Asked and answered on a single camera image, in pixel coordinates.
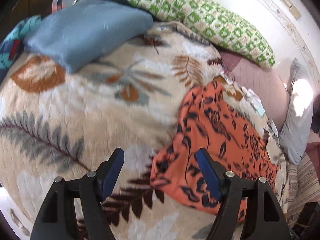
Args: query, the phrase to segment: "gray cloth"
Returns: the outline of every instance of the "gray cloth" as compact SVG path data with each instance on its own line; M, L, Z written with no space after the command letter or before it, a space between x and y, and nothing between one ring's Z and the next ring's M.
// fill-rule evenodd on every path
M51 57L68 73L153 26L151 14L104 0L81 0L46 17L24 40L27 52Z
M307 146L313 114L313 91L308 69L294 59L290 68L288 91L291 94L287 119L279 133L279 143L289 161L299 165Z

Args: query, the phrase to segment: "screw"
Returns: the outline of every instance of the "screw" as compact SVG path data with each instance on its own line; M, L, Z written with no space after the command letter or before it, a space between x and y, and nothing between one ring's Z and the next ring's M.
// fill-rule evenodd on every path
M233 171L227 171L226 172L226 175L230 178L234 177L235 176L235 173Z
M262 183L266 183L267 179L265 177L259 177L259 181Z
M60 181L62 181L62 177L58 176L54 178L54 182L58 183Z
M95 172L95 171L89 171L89 172L87 173L87 176L88 176L89 178L93 178L94 176L96 176L96 172Z

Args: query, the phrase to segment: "beige blanket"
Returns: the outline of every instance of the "beige blanket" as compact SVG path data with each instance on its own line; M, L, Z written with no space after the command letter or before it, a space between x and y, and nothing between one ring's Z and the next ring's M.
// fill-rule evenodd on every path
M170 143L183 96L217 76L219 62L211 44L176 22L156 24L73 75L23 54L0 91L1 183L34 222L54 177L80 178L121 147L124 167L103 205L118 239L204 239L214 216L151 188L149 156ZM236 84L226 91L224 99L266 136L267 117L239 99ZM268 154L281 165L276 190L286 212L286 163L276 137L267 137ZM85 237L79 202L76 212Z

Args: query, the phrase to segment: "checkered pillow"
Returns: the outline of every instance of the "checkered pillow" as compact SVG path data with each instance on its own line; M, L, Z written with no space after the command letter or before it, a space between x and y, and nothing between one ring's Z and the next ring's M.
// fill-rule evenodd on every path
M180 21L212 43L238 52L263 68L275 63L271 47L241 16L212 0L128 0L162 21Z

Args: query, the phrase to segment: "orange cloth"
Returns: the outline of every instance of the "orange cloth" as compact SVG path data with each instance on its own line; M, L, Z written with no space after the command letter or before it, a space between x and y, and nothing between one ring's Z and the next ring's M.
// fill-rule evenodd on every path
M195 153L207 149L241 178L267 178L274 189L278 167L270 162L265 143L239 112L223 99L223 86L213 81L193 87L183 99L177 133L172 144L153 159L150 183L176 201L198 210L217 214L220 203L210 197ZM238 220L245 217L247 202L241 201Z

